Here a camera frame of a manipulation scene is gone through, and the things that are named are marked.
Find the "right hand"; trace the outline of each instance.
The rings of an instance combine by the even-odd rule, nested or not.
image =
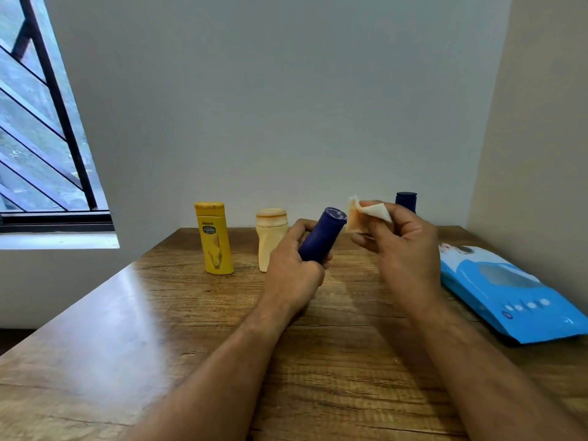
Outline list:
[[[382,201],[361,201],[371,206]],[[379,271],[404,312],[415,315],[434,306],[440,294],[437,229],[397,204],[384,203],[393,224],[370,217],[373,240],[354,233],[351,240],[379,255]]]

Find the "vaseline bottle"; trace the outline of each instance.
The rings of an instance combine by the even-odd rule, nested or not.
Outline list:
[[[194,205],[204,252],[204,266],[211,274],[232,274],[233,260],[229,247],[229,233],[224,218],[224,204],[202,202]]]
[[[255,218],[259,236],[259,270],[267,272],[269,254],[288,232],[288,217],[284,209],[261,209]]]
[[[347,215],[334,207],[327,207],[320,216],[315,228],[307,235],[298,248],[303,262],[323,263],[343,226],[347,223]]]

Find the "beige bottle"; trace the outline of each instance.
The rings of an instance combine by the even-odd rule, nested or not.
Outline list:
[[[288,217],[284,209],[261,209],[255,217],[255,229],[259,236],[259,270],[267,272],[269,254],[288,232]]]

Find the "left hand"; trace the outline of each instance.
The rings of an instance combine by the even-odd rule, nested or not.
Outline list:
[[[315,295],[325,278],[325,269],[333,255],[320,265],[303,262],[298,254],[300,241],[310,232],[316,221],[299,219],[283,237],[269,258],[265,287],[258,308],[285,319],[287,325]]]

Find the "wet wipes package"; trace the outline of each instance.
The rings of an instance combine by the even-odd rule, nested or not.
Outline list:
[[[441,281],[500,333],[520,343],[588,333],[574,305],[496,254],[443,243]]]

